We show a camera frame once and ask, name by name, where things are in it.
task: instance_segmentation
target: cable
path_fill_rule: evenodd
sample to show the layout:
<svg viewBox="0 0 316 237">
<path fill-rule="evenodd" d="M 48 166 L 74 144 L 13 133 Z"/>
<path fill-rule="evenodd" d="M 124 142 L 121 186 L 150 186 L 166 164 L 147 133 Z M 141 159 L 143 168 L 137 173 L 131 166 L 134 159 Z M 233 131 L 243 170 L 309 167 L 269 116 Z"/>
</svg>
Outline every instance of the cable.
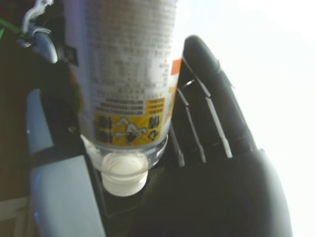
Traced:
<svg viewBox="0 0 316 237">
<path fill-rule="evenodd" d="M 8 30 L 12 31 L 15 34 L 18 34 L 20 32 L 20 28 L 12 25 L 10 22 L 0 18 L 0 26 L 4 26 Z"/>
</svg>

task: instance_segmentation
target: bottle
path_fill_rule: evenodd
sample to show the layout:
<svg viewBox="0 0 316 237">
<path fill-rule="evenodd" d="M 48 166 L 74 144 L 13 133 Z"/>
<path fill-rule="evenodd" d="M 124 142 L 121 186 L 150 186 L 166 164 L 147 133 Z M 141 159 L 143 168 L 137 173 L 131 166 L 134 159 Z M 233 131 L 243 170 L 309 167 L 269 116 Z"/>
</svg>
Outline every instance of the bottle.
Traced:
<svg viewBox="0 0 316 237">
<path fill-rule="evenodd" d="M 82 139 L 105 189 L 140 191 L 167 143 L 189 0 L 65 0 Z"/>
</svg>

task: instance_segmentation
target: white wall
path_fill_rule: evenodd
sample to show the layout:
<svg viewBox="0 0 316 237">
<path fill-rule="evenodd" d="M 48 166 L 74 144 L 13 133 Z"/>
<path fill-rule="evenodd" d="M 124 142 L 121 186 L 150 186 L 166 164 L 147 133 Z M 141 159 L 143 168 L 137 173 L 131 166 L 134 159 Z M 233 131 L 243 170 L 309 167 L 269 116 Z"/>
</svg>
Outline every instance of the white wall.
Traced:
<svg viewBox="0 0 316 237">
<path fill-rule="evenodd" d="M 198 0 L 192 9 L 192 33 L 220 60 L 278 170 L 294 236 L 316 236 L 316 3 Z"/>
</svg>

